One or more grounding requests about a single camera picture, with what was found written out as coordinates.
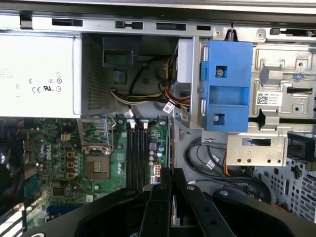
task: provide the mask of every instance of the blue plastic bracket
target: blue plastic bracket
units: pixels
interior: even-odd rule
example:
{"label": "blue plastic bracket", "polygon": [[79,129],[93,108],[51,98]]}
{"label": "blue plastic bracket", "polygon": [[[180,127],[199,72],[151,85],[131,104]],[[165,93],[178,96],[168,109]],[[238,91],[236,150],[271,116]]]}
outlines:
{"label": "blue plastic bracket", "polygon": [[205,130],[247,132],[252,43],[210,40],[208,61],[201,64],[206,82]]}

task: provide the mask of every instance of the green circuit board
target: green circuit board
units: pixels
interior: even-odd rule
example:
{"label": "green circuit board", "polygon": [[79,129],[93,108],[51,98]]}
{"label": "green circuit board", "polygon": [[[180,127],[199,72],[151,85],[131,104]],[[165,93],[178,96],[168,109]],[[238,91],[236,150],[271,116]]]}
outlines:
{"label": "green circuit board", "polygon": [[95,179],[85,173],[86,155],[81,150],[75,119],[45,119],[39,128],[39,131],[30,132],[28,152],[33,154],[32,160],[39,164],[39,189],[47,192],[50,204],[85,204],[125,186],[125,174],[118,172],[118,163],[124,161],[124,125],[114,127],[113,137],[117,142],[112,154],[105,156],[100,151],[90,153],[99,157],[96,162],[108,159],[108,163],[103,165],[107,177]]}
{"label": "green circuit board", "polygon": [[[168,166],[169,127],[166,121],[149,119],[148,183],[159,182],[158,168]],[[27,216],[32,229],[47,220],[49,206],[81,206],[126,186],[128,119],[78,123],[76,119],[38,119],[38,128],[28,132],[28,161],[38,165],[40,201]],[[80,127],[83,138],[80,138]],[[84,149],[87,143],[108,144],[113,150]]]}

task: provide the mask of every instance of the motherboard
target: motherboard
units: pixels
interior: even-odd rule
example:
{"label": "motherboard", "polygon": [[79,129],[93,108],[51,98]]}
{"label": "motherboard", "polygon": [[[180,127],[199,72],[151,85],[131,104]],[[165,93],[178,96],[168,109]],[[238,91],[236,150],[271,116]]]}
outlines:
{"label": "motherboard", "polygon": [[126,118],[38,119],[27,131],[26,163],[38,174],[24,196],[37,195],[27,211],[28,229],[124,187],[160,180],[169,165],[167,120]]}

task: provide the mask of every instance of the ram slot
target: ram slot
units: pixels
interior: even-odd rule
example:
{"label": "ram slot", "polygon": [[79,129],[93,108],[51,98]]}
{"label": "ram slot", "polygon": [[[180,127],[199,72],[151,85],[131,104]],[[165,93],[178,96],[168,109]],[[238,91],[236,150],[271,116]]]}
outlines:
{"label": "ram slot", "polygon": [[148,184],[149,139],[147,131],[139,128],[127,132],[126,186],[142,190]]}
{"label": "ram slot", "polygon": [[146,184],[148,184],[148,156],[149,156],[149,139],[148,133],[146,130],[141,130],[141,138],[140,138],[140,167],[141,173],[139,176],[139,185],[142,189]]}
{"label": "ram slot", "polygon": [[127,169],[126,169],[126,187],[133,188],[133,141],[134,141],[134,131],[133,129],[127,130],[127,149],[126,149],[126,161],[127,161]]}

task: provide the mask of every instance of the perforated metal panel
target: perforated metal panel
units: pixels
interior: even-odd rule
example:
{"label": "perforated metal panel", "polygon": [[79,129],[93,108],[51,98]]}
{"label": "perforated metal panel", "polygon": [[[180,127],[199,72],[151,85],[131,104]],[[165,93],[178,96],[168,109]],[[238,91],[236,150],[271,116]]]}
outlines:
{"label": "perforated metal panel", "polygon": [[82,36],[82,116],[111,111],[111,81],[102,66],[103,50],[90,37]]}
{"label": "perforated metal panel", "polygon": [[254,176],[268,185],[274,203],[316,223],[316,174],[307,172],[304,163],[287,158],[286,167],[256,167]]}

